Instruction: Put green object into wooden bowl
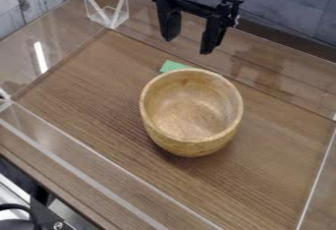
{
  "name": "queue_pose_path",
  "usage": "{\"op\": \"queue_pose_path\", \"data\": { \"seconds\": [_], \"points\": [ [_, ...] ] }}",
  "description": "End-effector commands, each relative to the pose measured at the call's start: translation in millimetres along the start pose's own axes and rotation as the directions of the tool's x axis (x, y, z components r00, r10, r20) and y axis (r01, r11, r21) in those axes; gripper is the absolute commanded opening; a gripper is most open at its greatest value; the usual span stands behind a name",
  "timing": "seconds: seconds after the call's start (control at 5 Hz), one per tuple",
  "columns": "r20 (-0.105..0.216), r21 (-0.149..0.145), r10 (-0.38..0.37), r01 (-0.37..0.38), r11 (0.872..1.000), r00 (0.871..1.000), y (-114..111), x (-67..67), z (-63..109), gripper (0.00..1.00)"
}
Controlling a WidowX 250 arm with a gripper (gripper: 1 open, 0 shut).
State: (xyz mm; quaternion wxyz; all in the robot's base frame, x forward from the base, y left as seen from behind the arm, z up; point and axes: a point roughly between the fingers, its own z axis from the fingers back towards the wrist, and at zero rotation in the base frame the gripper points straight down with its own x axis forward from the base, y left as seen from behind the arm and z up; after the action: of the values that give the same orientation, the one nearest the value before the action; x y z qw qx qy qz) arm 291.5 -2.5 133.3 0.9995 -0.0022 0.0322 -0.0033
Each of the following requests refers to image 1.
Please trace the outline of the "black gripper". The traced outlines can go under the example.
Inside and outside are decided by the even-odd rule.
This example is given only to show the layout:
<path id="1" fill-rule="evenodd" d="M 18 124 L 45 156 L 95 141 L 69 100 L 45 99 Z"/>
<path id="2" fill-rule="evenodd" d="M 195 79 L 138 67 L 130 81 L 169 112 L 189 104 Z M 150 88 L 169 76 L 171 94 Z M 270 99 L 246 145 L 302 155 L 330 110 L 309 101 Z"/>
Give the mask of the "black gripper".
<path id="1" fill-rule="evenodd" d="M 245 0 L 183 0 L 205 10 L 217 11 L 221 6 L 229 7 L 230 26 L 235 28 L 239 20 L 239 7 Z M 157 0 L 158 18 L 162 36 L 167 41 L 177 38 L 182 31 L 182 11 L 174 0 Z M 227 30 L 227 19 L 221 15 L 211 15 L 203 33 L 201 53 L 209 55 L 221 45 Z"/>

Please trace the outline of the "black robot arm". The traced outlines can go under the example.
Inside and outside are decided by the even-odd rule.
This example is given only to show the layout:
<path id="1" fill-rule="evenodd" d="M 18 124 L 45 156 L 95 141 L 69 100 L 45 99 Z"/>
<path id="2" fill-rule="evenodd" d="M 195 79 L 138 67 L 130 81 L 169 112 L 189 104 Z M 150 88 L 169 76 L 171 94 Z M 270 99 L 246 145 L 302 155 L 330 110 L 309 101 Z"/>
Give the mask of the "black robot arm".
<path id="1" fill-rule="evenodd" d="M 183 12 L 207 20 L 201 53 L 209 55 L 221 46 L 227 29 L 238 26 L 245 0 L 153 0 L 157 3 L 161 33 L 173 41 L 182 32 Z"/>

